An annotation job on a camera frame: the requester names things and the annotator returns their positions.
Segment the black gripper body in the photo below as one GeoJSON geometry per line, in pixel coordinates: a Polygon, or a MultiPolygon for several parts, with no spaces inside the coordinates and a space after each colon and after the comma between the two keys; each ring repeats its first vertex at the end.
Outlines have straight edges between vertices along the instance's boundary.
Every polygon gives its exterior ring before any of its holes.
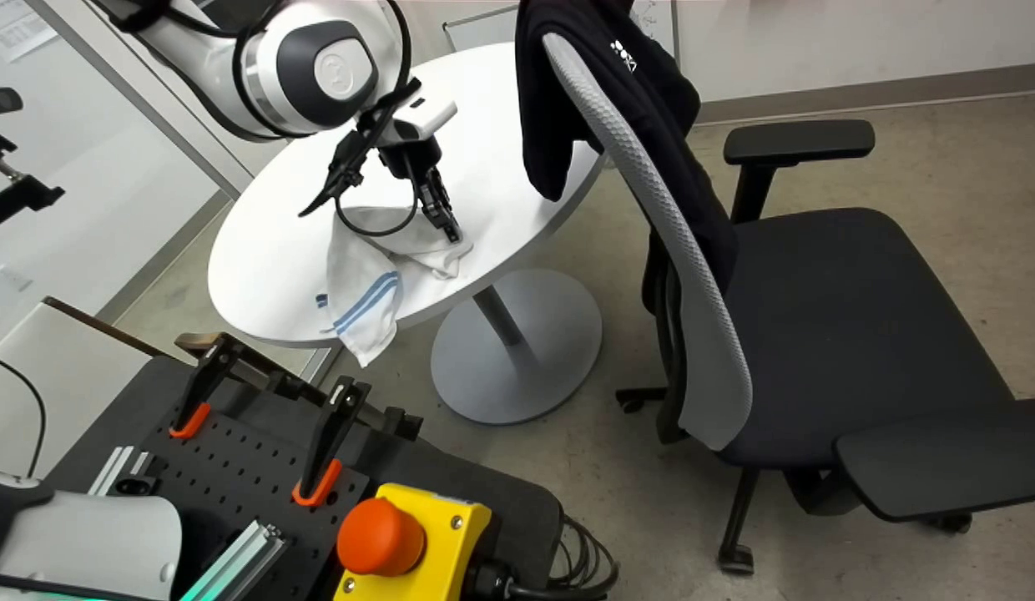
{"type": "Polygon", "coordinates": [[[336,174],[342,182],[359,182],[359,167],[369,150],[399,180],[428,180],[438,170],[438,129],[456,118],[456,102],[429,98],[416,77],[380,98],[358,118],[355,129],[336,146],[336,174]]]}

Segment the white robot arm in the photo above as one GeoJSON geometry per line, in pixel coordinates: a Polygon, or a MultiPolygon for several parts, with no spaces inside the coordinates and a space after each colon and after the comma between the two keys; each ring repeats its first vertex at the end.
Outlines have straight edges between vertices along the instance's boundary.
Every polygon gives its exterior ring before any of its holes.
{"type": "Polygon", "coordinates": [[[333,202],[336,217],[359,229],[341,202],[363,180],[366,154],[378,154],[412,189],[411,210],[378,228],[378,236],[424,213],[446,242],[461,240],[438,170],[438,129],[456,108],[428,102],[424,83],[411,72],[411,25],[396,0],[264,0],[254,16],[235,19],[215,16],[199,0],[91,2],[242,139],[296,139],[348,127],[302,213],[333,202]]]}

